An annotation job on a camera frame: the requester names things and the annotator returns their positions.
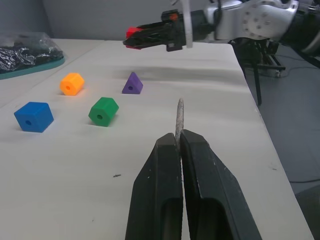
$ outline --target purple pyramid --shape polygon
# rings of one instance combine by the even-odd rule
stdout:
[[[123,94],[140,94],[143,87],[144,85],[140,81],[137,74],[132,72],[128,78],[128,81],[126,81],[126,84],[124,85],[122,93]]]

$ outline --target white table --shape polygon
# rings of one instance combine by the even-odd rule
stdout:
[[[140,95],[121,94],[131,71],[143,81]],[[86,81],[77,96],[60,93],[69,72]],[[100,97],[119,105],[110,127],[88,118]],[[232,47],[139,51],[118,41],[0,108],[0,239],[123,240],[133,182],[156,140],[174,131],[180,97],[185,128],[203,135],[236,176],[262,239],[312,240]],[[44,133],[23,132],[15,120],[30,101],[51,107],[54,122]]]
[[[21,94],[28,92],[33,86],[41,83],[49,76],[64,68],[69,63],[97,47],[104,41],[54,39],[54,42],[66,55],[65,63],[47,71],[40,71],[33,74],[0,80],[0,108]]]

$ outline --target green hexagonal block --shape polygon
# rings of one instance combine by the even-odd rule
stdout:
[[[91,108],[89,118],[98,126],[108,127],[118,109],[113,98],[101,97]]]

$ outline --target blue block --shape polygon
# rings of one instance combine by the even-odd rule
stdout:
[[[42,133],[54,121],[50,107],[45,102],[28,102],[14,116],[26,132]]]

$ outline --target orange block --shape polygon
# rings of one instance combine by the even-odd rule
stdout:
[[[69,73],[60,82],[60,89],[67,96],[75,96],[83,88],[85,80],[79,73]]]

